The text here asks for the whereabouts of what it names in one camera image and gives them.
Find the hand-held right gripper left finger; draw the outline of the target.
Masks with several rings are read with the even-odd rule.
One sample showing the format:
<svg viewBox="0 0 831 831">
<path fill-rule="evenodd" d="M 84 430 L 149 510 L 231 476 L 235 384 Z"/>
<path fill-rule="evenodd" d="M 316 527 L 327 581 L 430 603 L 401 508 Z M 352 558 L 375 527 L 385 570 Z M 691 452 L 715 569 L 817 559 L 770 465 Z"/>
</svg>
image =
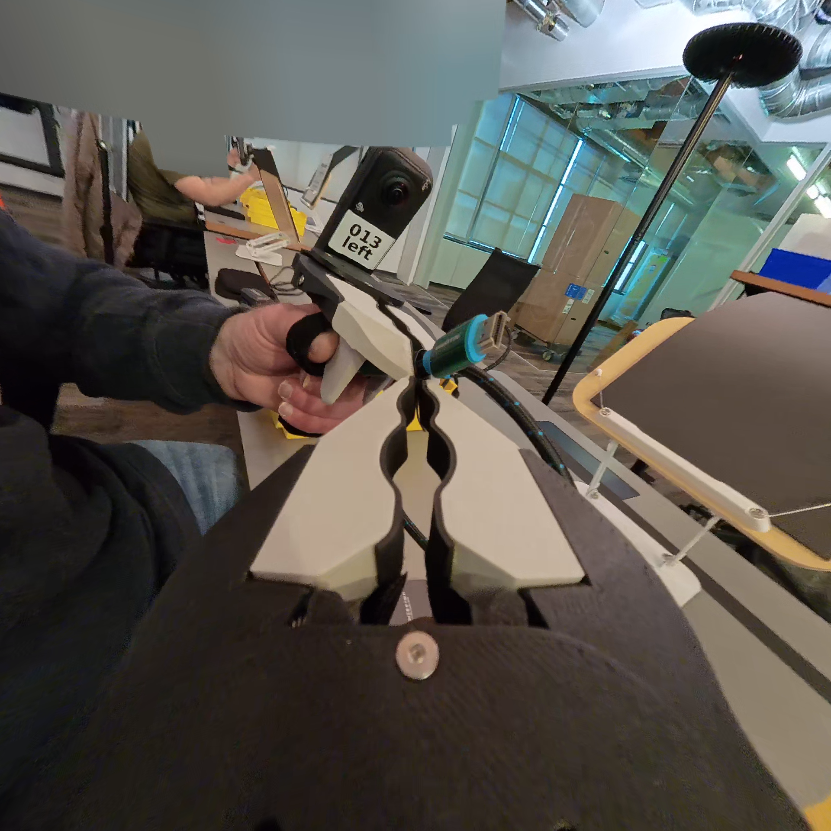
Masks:
<svg viewBox="0 0 831 831">
<path fill-rule="evenodd" d="M 251 564 L 253 577 L 372 593 L 401 575 L 403 509 L 416 380 L 395 382 L 319 439 Z"/>
</svg>

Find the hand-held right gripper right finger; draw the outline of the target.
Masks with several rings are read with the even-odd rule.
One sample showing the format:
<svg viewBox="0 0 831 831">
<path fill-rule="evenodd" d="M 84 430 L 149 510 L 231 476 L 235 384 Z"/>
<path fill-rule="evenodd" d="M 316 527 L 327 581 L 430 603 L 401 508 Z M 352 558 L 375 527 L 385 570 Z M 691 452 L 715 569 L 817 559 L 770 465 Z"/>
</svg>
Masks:
<svg viewBox="0 0 831 831">
<path fill-rule="evenodd" d="M 425 553 L 432 596 L 580 583 L 585 572 L 520 447 L 424 381 L 418 418 L 439 478 Z"/>
</svg>

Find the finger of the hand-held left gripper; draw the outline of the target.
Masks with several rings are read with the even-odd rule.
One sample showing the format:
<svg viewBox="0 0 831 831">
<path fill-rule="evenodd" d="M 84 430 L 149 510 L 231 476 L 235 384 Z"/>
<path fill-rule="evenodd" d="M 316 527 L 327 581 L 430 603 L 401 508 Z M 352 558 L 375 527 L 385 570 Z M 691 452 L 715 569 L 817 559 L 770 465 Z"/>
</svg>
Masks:
<svg viewBox="0 0 831 831">
<path fill-rule="evenodd" d="M 416 358 L 434 346 L 435 335 L 415 308 L 383 305 L 339 277 L 330 281 L 340 297 L 331 320 L 339 343 L 330 381 L 349 382 L 366 363 L 395 381 L 416 376 Z"/>
</svg>

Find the person's left forearm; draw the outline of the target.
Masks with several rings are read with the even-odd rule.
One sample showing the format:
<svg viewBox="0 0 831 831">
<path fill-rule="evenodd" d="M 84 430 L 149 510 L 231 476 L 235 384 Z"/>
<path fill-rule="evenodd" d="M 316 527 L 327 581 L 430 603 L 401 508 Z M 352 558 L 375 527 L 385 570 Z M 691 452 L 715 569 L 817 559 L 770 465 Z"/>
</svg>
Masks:
<svg viewBox="0 0 831 831">
<path fill-rule="evenodd" d="M 208 294 L 156 290 L 46 244 L 2 211 L 2 402 L 45 428 L 67 383 L 178 414 L 208 404 L 256 410 L 223 393 L 209 366 L 233 315 Z"/>
</svg>

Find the person's left hand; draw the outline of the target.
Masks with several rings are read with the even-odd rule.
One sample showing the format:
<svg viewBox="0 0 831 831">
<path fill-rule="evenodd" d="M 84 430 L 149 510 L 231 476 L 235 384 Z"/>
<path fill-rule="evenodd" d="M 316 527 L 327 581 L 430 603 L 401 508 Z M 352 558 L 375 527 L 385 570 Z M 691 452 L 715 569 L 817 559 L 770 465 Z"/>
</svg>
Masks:
<svg viewBox="0 0 831 831">
<path fill-rule="evenodd" d="M 370 399 L 367 379 L 355 376 L 333 404 L 321 399 L 322 380 L 286 349 L 291 328 L 319 312 L 314 304 L 269 304 L 230 317 L 220 328 L 209 365 L 232 400 L 277 412 L 294 432 L 324 435 Z"/>
</svg>

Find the black office chair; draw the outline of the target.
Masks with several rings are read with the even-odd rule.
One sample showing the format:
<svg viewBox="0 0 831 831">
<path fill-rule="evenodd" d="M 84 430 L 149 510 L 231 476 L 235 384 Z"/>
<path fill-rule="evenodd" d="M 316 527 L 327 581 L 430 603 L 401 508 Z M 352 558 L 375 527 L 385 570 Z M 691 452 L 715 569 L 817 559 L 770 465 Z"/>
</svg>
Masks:
<svg viewBox="0 0 831 831">
<path fill-rule="evenodd" d="M 539 266 L 495 248 L 442 321 L 444 333 L 478 315 L 509 312 L 535 279 Z"/>
</svg>

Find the white stand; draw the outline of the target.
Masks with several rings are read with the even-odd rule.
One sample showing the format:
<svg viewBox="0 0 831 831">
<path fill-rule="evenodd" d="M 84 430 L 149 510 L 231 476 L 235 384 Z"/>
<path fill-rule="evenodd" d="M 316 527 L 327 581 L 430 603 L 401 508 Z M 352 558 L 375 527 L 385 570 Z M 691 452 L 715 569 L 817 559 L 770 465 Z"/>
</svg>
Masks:
<svg viewBox="0 0 831 831">
<path fill-rule="evenodd" d="M 253 238 L 237 246 L 235 255 L 249 262 L 283 265 L 283 251 L 292 240 L 279 231 Z"/>
</svg>

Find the black desktop device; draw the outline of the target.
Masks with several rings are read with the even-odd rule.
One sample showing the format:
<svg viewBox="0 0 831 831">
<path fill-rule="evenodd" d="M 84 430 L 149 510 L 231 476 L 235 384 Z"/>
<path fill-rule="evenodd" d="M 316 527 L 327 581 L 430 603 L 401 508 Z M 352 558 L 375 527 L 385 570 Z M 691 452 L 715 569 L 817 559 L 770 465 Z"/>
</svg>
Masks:
<svg viewBox="0 0 831 831">
<path fill-rule="evenodd" d="M 264 276 L 237 268 L 221 268 L 214 279 L 213 287 L 214 293 L 220 299 L 245 307 L 278 303 L 275 291 Z"/>
</svg>

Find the cart with cardboard boxes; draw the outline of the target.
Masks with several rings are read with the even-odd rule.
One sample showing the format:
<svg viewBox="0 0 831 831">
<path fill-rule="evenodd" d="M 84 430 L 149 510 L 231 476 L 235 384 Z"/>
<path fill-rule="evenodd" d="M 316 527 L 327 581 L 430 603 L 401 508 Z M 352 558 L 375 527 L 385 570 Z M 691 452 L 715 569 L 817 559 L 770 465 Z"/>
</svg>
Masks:
<svg viewBox="0 0 831 831">
<path fill-rule="evenodd" d="M 520 332 L 549 347 L 571 346 L 639 222 L 618 202 L 573 194 L 540 269 L 510 312 Z"/>
</svg>

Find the wooden rimmed black panel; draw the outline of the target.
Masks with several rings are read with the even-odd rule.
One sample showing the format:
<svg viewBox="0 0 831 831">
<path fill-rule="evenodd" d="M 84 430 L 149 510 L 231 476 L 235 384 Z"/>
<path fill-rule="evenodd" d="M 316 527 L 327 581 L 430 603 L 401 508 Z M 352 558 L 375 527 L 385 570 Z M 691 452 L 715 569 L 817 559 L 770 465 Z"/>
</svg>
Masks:
<svg viewBox="0 0 831 831">
<path fill-rule="evenodd" d="M 729 484 L 771 519 L 764 534 L 734 528 L 828 573 L 829 338 L 827 305 L 744 298 L 651 325 L 576 384 L 573 404 L 601 431 L 591 413 L 615 410 Z"/>
</svg>

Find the person's black top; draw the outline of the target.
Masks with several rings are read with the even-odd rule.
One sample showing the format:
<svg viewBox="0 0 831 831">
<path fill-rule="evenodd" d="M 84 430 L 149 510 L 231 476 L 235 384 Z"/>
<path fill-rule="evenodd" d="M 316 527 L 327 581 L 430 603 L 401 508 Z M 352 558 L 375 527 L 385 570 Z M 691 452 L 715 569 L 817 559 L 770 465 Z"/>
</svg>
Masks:
<svg viewBox="0 0 831 831">
<path fill-rule="evenodd" d="M 71 741 L 201 534 L 148 450 L 1 410 L 2 826 Z"/>
</svg>

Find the black stand pole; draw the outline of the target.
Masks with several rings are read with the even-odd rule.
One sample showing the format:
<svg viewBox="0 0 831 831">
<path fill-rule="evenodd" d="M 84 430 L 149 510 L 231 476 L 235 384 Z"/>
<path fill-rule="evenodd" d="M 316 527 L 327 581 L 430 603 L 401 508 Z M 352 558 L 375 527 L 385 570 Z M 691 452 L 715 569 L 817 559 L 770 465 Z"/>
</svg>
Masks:
<svg viewBox="0 0 831 831">
<path fill-rule="evenodd" d="M 613 293 L 620 275 L 696 150 L 726 92 L 731 86 L 759 88 L 781 80 L 798 66 L 802 53 L 803 49 L 796 36 L 779 27 L 763 23 L 712 26 L 691 38 L 682 56 L 684 67 L 692 78 L 702 82 L 714 82 L 715 86 L 663 176 L 618 262 L 606 279 L 572 346 L 561 361 L 542 398 L 544 405 L 550 404 L 562 386 L 566 374 Z"/>
</svg>

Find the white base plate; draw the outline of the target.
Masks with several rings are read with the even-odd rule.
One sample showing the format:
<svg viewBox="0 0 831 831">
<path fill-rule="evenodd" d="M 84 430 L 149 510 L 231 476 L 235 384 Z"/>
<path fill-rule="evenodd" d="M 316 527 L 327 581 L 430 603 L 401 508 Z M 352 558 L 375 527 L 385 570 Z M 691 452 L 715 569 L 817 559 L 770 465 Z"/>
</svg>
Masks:
<svg viewBox="0 0 831 831">
<path fill-rule="evenodd" d="M 701 592 L 699 578 L 681 562 L 669 563 L 669 552 L 642 527 L 603 496 L 584 494 L 584 498 L 606 518 L 639 552 L 679 608 L 684 608 Z"/>
</svg>

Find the white bracket bar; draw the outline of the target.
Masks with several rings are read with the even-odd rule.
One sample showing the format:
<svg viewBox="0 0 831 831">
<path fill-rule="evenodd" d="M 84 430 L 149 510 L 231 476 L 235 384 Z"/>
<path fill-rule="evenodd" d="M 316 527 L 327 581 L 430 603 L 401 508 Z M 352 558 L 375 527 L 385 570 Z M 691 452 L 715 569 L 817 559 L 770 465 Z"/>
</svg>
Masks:
<svg viewBox="0 0 831 831">
<path fill-rule="evenodd" d="M 755 533 L 764 534 L 771 530 L 771 519 L 766 509 L 670 450 L 615 410 L 596 408 L 591 415 L 602 431 L 618 445 L 646 462 L 648 467 L 696 499 L 712 514 L 737 528 Z"/>
</svg>

